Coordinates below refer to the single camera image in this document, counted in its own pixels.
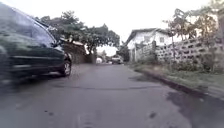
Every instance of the car door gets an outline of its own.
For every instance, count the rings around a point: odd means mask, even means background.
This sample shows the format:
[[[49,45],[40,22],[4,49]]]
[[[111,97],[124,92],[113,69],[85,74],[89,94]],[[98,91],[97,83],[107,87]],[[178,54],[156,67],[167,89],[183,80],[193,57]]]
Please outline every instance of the car door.
[[[53,48],[53,44],[56,43],[53,36],[47,31],[45,27],[37,22],[34,22],[32,28],[32,37],[38,41],[42,46],[41,51],[41,63],[45,67],[58,67],[63,64],[64,54],[62,51]]]
[[[10,70],[42,66],[43,46],[32,36],[33,22],[27,15],[0,3],[0,46],[10,58]]]

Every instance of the sky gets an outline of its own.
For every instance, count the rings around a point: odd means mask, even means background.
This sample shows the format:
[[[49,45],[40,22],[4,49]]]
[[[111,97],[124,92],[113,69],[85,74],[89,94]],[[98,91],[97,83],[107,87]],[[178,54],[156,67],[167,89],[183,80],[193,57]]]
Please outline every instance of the sky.
[[[29,15],[58,17],[62,12],[72,10],[87,26],[101,26],[104,23],[126,41],[132,29],[165,28],[162,20],[172,18],[174,10],[198,9],[209,0],[0,0]],[[115,48],[103,47],[107,54],[114,54]]]

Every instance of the dark green car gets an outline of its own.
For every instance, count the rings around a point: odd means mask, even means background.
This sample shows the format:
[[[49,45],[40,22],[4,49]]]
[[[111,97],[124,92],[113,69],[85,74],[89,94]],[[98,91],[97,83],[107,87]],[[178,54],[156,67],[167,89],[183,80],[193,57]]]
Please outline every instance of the dark green car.
[[[11,78],[57,71],[71,73],[71,59],[48,30],[0,3],[0,84]]]

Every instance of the asphalt road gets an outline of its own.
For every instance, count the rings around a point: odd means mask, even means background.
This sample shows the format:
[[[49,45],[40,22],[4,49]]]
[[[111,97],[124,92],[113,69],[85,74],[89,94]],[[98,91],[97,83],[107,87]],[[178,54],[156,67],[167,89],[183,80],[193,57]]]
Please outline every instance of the asphalt road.
[[[0,95],[0,128],[223,128],[224,106],[123,65],[79,65]]]

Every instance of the concrete block wall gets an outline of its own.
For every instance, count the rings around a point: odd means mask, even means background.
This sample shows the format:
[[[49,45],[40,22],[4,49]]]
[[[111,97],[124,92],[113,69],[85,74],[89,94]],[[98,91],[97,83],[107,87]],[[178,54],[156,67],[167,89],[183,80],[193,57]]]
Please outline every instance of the concrete block wall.
[[[224,44],[221,41],[214,41],[213,48],[219,58],[224,56]],[[136,60],[144,60],[153,52],[152,47],[145,46],[142,49],[136,51]],[[187,61],[196,59],[200,61],[200,56],[211,53],[208,46],[205,45],[200,39],[191,39],[181,42],[175,42],[167,46],[156,46],[155,53],[157,54],[159,61],[174,60],[176,62]]]

